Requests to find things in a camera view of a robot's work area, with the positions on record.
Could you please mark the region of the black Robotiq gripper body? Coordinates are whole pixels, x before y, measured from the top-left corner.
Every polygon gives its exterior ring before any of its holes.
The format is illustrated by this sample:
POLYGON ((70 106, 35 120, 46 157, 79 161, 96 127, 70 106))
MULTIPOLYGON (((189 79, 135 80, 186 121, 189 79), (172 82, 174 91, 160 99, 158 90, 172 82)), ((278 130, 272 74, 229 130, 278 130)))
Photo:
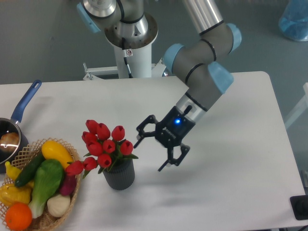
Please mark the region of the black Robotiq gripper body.
POLYGON ((192 106, 186 107, 184 112, 174 106, 169 113, 156 124, 155 139, 159 141, 165 148, 180 146, 182 139, 195 126, 195 122, 191 121, 186 115, 192 110, 192 106))

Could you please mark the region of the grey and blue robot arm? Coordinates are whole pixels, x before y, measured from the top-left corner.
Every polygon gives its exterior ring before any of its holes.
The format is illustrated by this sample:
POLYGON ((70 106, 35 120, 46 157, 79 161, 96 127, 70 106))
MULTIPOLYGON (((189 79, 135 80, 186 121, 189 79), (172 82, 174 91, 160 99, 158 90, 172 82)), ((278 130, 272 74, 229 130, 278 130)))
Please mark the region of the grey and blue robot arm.
MULTIPOLYGON (((162 62, 188 90, 161 121, 150 115, 137 126, 138 141, 154 137, 167 149, 166 164, 176 166, 190 149, 182 139, 233 83, 232 74, 217 59, 242 41, 240 30, 224 22, 213 0, 186 0, 183 4, 200 39, 189 48, 170 46, 162 62)), ((143 1, 82 0, 77 11, 91 32, 104 32, 113 46, 119 78, 152 76, 152 43, 158 26, 144 11, 143 1)))

